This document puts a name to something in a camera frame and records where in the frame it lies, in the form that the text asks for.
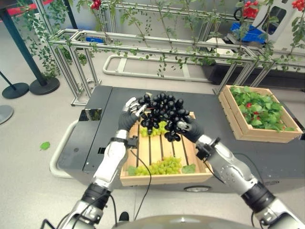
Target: robot forearm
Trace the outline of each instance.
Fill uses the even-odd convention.
[[[207,160],[220,179],[240,195],[256,218],[273,229],[304,229],[305,225],[251,173],[249,167],[219,142],[202,135],[197,156]]]

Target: bunch of green grapes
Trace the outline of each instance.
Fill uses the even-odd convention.
[[[179,174],[181,165],[181,158],[176,158],[173,156],[163,157],[162,161],[157,161],[148,166],[148,169],[152,175],[164,175],[164,174]],[[145,166],[139,166],[135,170],[136,176],[146,176],[149,175]]]
[[[168,132],[164,127],[167,125],[166,121],[161,121],[159,122],[159,128],[152,128],[152,134],[151,136],[157,136],[157,135],[161,135],[161,134],[165,134],[166,132]],[[147,132],[147,127],[140,127],[140,134],[142,137],[147,137],[148,136],[148,132]]]

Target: metal frame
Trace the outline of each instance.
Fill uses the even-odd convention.
[[[41,15],[41,19],[44,21],[48,32],[50,34],[52,34],[53,29],[52,29],[52,26],[49,22],[47,15],[46,15],[46,12],[44,10],[42,0],[34,0],[34,2],[37,5],[37,9]],[[157,6],[153,6],[153,5],[142,5],[142,4],[132,4],[132,3],[123,3],[123,4],[116,5],[116,7],[121,7],[121,8],[125,8],[125,6],[129,6],[129,7],[132,6],[132,7],[135,7],[136,9],[140,9],[140,10],[158,11]],[[111,27],[107,27],[107,29],[108,30],[111,29],[111,31],[116,31],[116,24],[114,22],[115,15],[112,15],[112,16],[110,15],[111,13],[110,13],[110,8],[109,8],[109,2],[103,2],[102,9],[104,9],[105,7],[108,7],[108,11],[109,11],[109,13],[107,14],[108,16],[106,16],[105,13],[101,12],[100,19],[101,19],[101,21],[104,21],[105,19],[109,19]],[[164,12],[170,11],[172,13],[177,13],[180,15],[186,14],[186,12],[183,12],[183,10],[178,9],[178,8],[163,8],[163,11]],[[202,11],[191,10],[191,12],[199,13],[199,14],[202,13],[202,15],[199,15],[199,16],[204,17],[204,13]],[[230,16],[230,15],[220,14],[220,16],[225,17],[227,20],[233,20],[233,16]],[[200,33],[199,33],[201,36],[201,39],[203,39],[203,40],[206,39],[208,34],[210,33],[211,29],[212,29],[211,26],[206,26],[204,28],[204,26],[202,25]],[[69,46],[67,45],[66,40],[61,39],[64,34],[71,35],[71,37],[68,40]],[[104,41],[107,42],[107,44],[98,43],[96,45],[96,47],[99,50],[109,50],[109,51],[119,50],[119,51],[128,51],[129,52],[130,50],[135,49],[134,46],[116,45],[116,44],[112,43],[112,41],[116,41],[116,40],[128,40],[128,41],[134,41],[134,42],[142,41],[141,37],[139,37],[137,35],[130,35],[130,34],[119,34],[119,33],[112,33],[112,32],[111,33],[110,32],[96,32],[96,31],[78,31],[78,30],[71,30],[71,29],[65,29],[65,30],[58,31],[58,33],[56,33],[56,35],[53,36],[53,39],[51,38],[49,41],[49,42],[52,42],[54,44],[54,46],[52,46],[50,44],[49,45],[50,45],[50,50],[52,51],[55,61],[59,67],[59,70],[62,73],[62,75],[64,76],[65,80],[67,81],[67,83],[75,97],[72,102],[72,105],[86,105],[86,102],[79,101],[79,98],[81,96],[81,90],[84,88],[88,97],[90,98],[92,90],[89,88],[88,83],[94,82],[94,86],[97,86],[100,83],[100,81],[97,79],[94,65],[93,65],[93,62],[92,62],[92,59],[91,59],[91,56],[89,53],[89,49],[92,48],[91,43],[80,41],[81,36],[97,36],[97,37],[103,38]],[[166,38],[145,37],[145,39],[147,42],[168,43],[168,40]],[[178,45],[178,46],[192,46],[193,41],[172,39],[172,44]],[[76,80],[71,72],[71,69],[70,69],[68,63],[66,62],[66,59],[64,58],[63,53],[57,47],[58,45],[63,45],[69,51],[69,53],[72,57],[73,65],[75,66],[75,68],[78,72],[78,75],[82,81],[82,87],[79,87],[78,84],[76,83]],[[138,52],[142,52],[142,53],[151,53],[151,54],[163,54],[164,53],[168,56],[170,56],[170,55],[179,55],[179,56],[185,56],[185,57],[196,56],[196,57],[200,57],[200,58],[208,57],[208,58],[213,58],[215,60],[222,60],[222,61],[235,60],[237,62],[241,62],[245,66],[244,66],[244,69],[242,70],[242,72],[240,73],[240,75],[238,76],[237,83],[239,83],[240,85],[242,85],[245,82],[245,80],[251,74],[252,70],[254,69],[254,67],[256,65],[260,65],[262,63],[268,63],[270,67],[263,68],[261,73],[258,75],[257,79],[251,84],[253,86],[257,86],[263,80],[263,78],[267,75],[267,73],[272,68],[272,66],[274,65],[274,63],[271,60],[257,61],[257,56],[255,55],[254,52],[260,52],[260,53],[263,52],[261,49],[259,49],[257,47],[245,47],[245,46],[239,46],[239,45],[235,45],[235,44],[215,44],[215,43],[202,42],[202,41],[198,42],[196,45],[199,48],[214,48],[214,49],[215,48],[220,48],[220,49],[224,48],[224,49],[231,49],[231,50],[241,49],[242,52],[244,53],[244,55],[241,57],[240,56],[237,57],[237,56],[230,56],[230,55],[224,55],[224,54],[214,55],[213,53],[207,53],[207,52],[206,53],[195,53],[193,55],[192,53],[189,53],[186,51],[181,51],[181,50],[173,52],[172,50],[167,50],[167,49],[157,49],[157,48],[147,48],[147,47],[137,47],[136,49]],[[89,68],[91,70],[93,79],[88,79],[85,77],[81,64],[77,57],[76,48],[85,49],[85,54],[86,54],[86,57],[88,60]],[[275,54],[286,54],[285,51],[274,51],[274,53]],[[296,55],[305,57],[305,55],[303,53],[296,53]],[[297,62],[282,63],[281,65],[305,68],[304,63],[297,63]],[[229,71],[225,75],[225,77],[224,77],[222,83],[220,84],[219,88],[217,89],[216,93],[219,93],[222,90],[222,88],[228,81],[229,77],[232,75],[236,66],[237,66],[237,64],[235,64],[235,63],[231,65],[231,67],[229,68]]]
[[[121,4],[116,4],[116,9],[126,9],[132,7],[134,10],[142,10],[147,12],[159,12],[159,9],[155,5],[145,5],[145,4],[138,4],[138,3],[129,3],[129,2],[122,2]],[[176,15],[188,15],[189,12],[182,10],[181,8],[173,8],[173,7],[163,7],[161,10],[162,13],[170,12]],[[197,17],[206,18],[207,15],[205,11],[201,10],[190,10],[191,13],[196,13]],[[226,20],[235,20],[233,15],[226,15],[226,14],[219,14],[219,18],[224,17]],[[116,29],[116,19],[115,15],[111,15],[110,11],[110,2],[103,1],[100,7],[100,20],[103,24],[106,25],[107,32],[117,32]],[[199,40],[206,41],[208,36],[213,28],[211,22],[203,22],[199,31]]]
[[[120,63],[118,65],[118,68],[114,71],[110,71],[107,70],[108,65],[110,64],[110,61],[114,58],[120,58]],[[129,77],[140,77],[140,78],[156,78],[156,74],[146,74],[146,73],[130,73],[130,72],[125,72],[124,68],[126,65],[127,60],[141,60],[141,57],[139,56],[127,56],[127,57],[122,57],[122,56],[118,56],[118,55],[111,55],[107,58],[105,65],[103,67],[103,72],[105,74],[108,75],[119,75],[119,76],[129,76]],[[143,59],[141,61],[153,61],[153,62],[159,62],[160,59],[158,58],[149,58],[147,59]],[[178,61],[176,60],[165,60],[166,63],[178,63]],[[163,79],[163,80],[184,80],[184,81],[196,81],[196,82],[205,82],[205,83],[210,83],[211,81],[209,81],[208,79],[205,78],[193,78],[190,76],[190,73],[188,71],[187,65],[188,64],[193,64],[196,65],[194,62],[192,61],[187,61],[186,63],[184,63],[182,65],[182,71],[183,71],[183,77],[179,77],[179,76],[168,76],[168,75],[164,75],[163,77],[158,77],[158,79]]]
[[[103,39],[108,38],[109,40],[128,40],[128,41],[134,41],[134,42],[138,42],[141,41],[142,38],[137,36],[137,35],[131,35],[131,34],[119,34],[119,33],[110,33],[110,32],[97,32],[97,31],[78,31],[78,30],[71,30],[71,29],[66,29],[66,30],[61,30],[56,34],[56,37],[53,41],[51,41],[52,43],[56,44],[56,45],[66,45],[66,41],[65,40],[61,40],[60,38],[65,34],[65,33],[72,33],[73,35],[70,37],[69,39],[69,44],[71,44],[71,46],[73,47],[72,49],[75,48],[84,48],[85,50],[92,48],[91,43],[90,42],[83,42],[81,41],[81,38],[84,36],[93,36],[93,37],[100,37]],[[147,36],[145,37],[147,42],[168,42],[168,40],[166,38],[160,38],[160,37],[151,37],[151,36]],[[190,40],[180,40],[180,39],[172,39],[172,44],[173,45],[178,45],[178,46],[191,46],[193,44],[192,41]],[[263,78],[267,75],[268,71],[272,68],[272,66],[274,65],[274,62],[272,60],[269,61],[258,61],[257,56],[255,54],[255,51],[258,52],[262,52],[262,50],[260,50],[259,48],[256,47],[246,47],[246,46],[239,46],[236,44],[215,44],[215,43],[209,43],[209,42],[198,42],[197,46],[200,48],[223,48],[223,49],[231,49],[231,50],[238,50],[238,49],[242,49],[244,55],[243,56],[231,56],[231,55],[226,55],[226,54],[220,54],[220,55],[214,55],[213,53],[208,53],[208,52],[204,52],[204,53],[196,53],[194,56],[196,57],[208,57],[208,58],[212,58],[214,60],[220,60],[220,61],[225,61],[225,60],[235,60],[237,62],[240,62],[244,65],[244,68],[242,70],[242,72],[239,74],[237,80],[235,81],[235,84],[238,85],[243,85],[243,83],[246,81],[246,79],[248,78],[248,76],[251,74],[251,72],[253,71],[253,69],[255,68],[255,66],[258,66],[260,64],[263,63],[267,63],[267,65],[269,67],[265,67],[262,68],[261,73],[258,75],[258,78],[255,80],[255,82],[253,82],[252,85],[257,86],[262,80]],[[117,45],[114,43],[108,43],[108,44],[104,44],[104,43],[97,43],[96,44],[96,48],[99,50],[109,50],[109,51],[127,51],[129,52],[130,50],[134,50],[135,47],[131,46],[131,45]],[[169,49],[157,49],[157,48],[152,48],[152,47],[137,47],[136,48],[137,52],[141,52],[141,53],[151,53],[151,54],[162,54],[165,53],[166,55],[170,56],[170,55],[178,55],[178,56],[185,56],[185,57],[192,57],[193,53],[187,52],[187,51],[183,51],[183,50],[177,50],[175,52],[172,52],[172,50]],[[89,65],[91,68],[91,73],[93,78],[96,78],[96,74],[95,74],[95,70],[94,70],[94,66],[91,62],[91,58],[88,58],[89,60]],[[84,79],[84,75],[83,72],[81,70],[81,66],[78,62],[77,58],[73,58],[73,62],[75,62],[76,66],[77,66],[77,70],[78,73],[80,75],[80,77],[82,79]],[[301,67],[301,68],[305,68],[305,63],[298,63],[298,62],[292,62],[292,63],[282,63],[280,65],[287,65],[290,67]],[[234,72],[235,68],[236,68],[237,64],[232,64],[229,71],[227,72],[227,74],[225,75],[222,83],[220,84],[219,88],[217,90],[215,90],[215,93],[218,94],[222,88],[224,87],[224,85],[227,83],[228,79],[230,78],[230,76],[232,75],[232,73]],[[106,73],[110,73],[110,74],[115,74],[115,75],[126,75],[126,76],[135,76],[136,74],[131,73],[131,74],[124,74],[122,73],[122,71],[119,73],[111,73],[111,72],[107,72],[107,70],[105,71]],[[153,77],[152,75],[145,75],[145,74],[141,74],[142,77],[149,77],[149,78],[159,78],[158,76]],[[194,81],[198,81],[198,79],[196,78],[188,78],[187,80],[194,80]]]

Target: gray platform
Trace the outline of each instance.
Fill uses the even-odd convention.
[[[58,168],[78,181],[88,184],[103,159],[103,154],[98,154],[99,148],[106,147],[117,130],[123,105],[129,98],[143,96],[146,92],[159,93],[153,90],[96,87],[86,108],[101,108],[102,118],[100,121],[78,122],[58,160]],[[295,139],[286,144],[238,141],[231,131],[216,95],[177,92],[172,94],[176,98],[184,99],[184,107],[194,111],[196,119],[204,126],[205,134],[211,138],[220,137],[222,143],[233,153],[249,156],[272,191],[284,191],[305,185],[305,141]],[[236,157],[244,161],[258,176],[254,166],[246,157],[243,155]],[[192,184],[154,187],[183,190],[190,185]],[[196,185],[211,186],[211,191],[214,192],[230,191],[214,177]]]

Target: blue bin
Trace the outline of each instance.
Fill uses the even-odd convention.
[[[239,29],[240,24],[239,23],[233,23],[230,30],[236,30]],[[250,30],[245,37],[242,39],[242,41],[244,42],[260,42],[261,44],[264,44],[265,39],[262,37],[259,37],[259,35],[261,35],[263,32],[258,30],[258,29],[254,29],[255,27],[253,25],[250,25]]]

